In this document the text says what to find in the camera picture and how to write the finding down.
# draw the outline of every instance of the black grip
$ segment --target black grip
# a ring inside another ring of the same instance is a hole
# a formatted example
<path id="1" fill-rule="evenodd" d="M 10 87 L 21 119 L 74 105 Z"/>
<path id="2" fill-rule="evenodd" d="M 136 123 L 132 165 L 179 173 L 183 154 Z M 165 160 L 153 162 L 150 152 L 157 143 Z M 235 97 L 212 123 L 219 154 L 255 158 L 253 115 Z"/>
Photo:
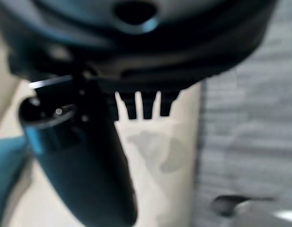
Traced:
<path id="1" fill-rule="evenodd" d="M 104 116 L 81 120 L 74 106 L 46 119 L 41 107 L 31 103 L 27 99 L 20 107 L 23 129 L 39 163 L 72 213 L 86 227 L 134 225 L 135 193 L 113 121 Z M 42 113 L 39 120 L 36 116 Z"/>

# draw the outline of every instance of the round opening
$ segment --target round opening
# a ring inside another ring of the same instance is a hole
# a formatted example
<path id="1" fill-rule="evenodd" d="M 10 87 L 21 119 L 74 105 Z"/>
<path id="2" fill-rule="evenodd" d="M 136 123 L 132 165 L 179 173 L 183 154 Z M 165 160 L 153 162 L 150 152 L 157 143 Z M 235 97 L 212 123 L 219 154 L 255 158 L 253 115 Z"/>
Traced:
<path id="1" fill-rule="evenodd" d="M 144 1 L 121 2 L 115 6 L 115 15 L 130 25 L 141 25 L 157 13 L 156 7 Z"/>

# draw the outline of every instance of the beige surface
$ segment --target beige surface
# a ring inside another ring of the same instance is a hole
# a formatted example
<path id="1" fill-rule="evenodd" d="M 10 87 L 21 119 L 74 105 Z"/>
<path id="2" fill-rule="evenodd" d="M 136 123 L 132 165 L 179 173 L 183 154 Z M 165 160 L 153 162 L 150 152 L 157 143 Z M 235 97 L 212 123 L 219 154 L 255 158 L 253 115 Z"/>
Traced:
<path id="1" fill-rule="evenodd" d="M 9 74 L 6 58 L 5 51 L 0 49 L 0 120 L 18 85 L 18 80 Z"/>
<path id="2" fill-rule="evenodd" d="M 139 201 L 137 227 L 189 226 L 198 89 L 194 86 L 181 93 L 170 118 L 158 117 L 159 102 L 156 102 L 151 121 L 140 119 L 139 94 L 136 95 L 139 110 L 136 121 L 128 121 L 124 104 L 118 98 L 121 120 L 116 125 L 129 159 Z M 32 94 L 28 84 L 22 82 L 0 124 L 0 137 L 22 133 L 17 123 L 18 104 Z M 33 183 L 21 199 L 10 227 L 80 226 L 35 162 Z"/>

